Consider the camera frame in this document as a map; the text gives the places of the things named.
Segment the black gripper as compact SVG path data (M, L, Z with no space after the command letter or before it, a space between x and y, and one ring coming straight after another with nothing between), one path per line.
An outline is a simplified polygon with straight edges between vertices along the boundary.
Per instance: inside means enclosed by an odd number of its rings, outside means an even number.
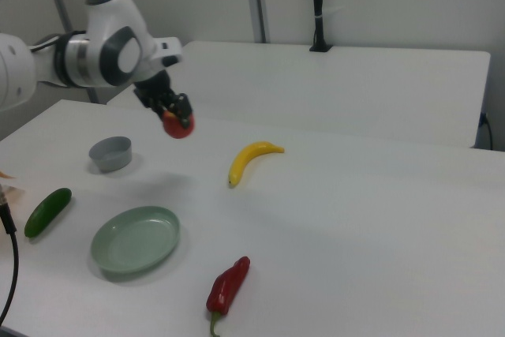
M193 109L189 97L184 93L174 94L170 87L170 77L165 70L145 81L135 82L133 91L143 106L152 109L159 118L163 118L169 109L183 128L192 125Z

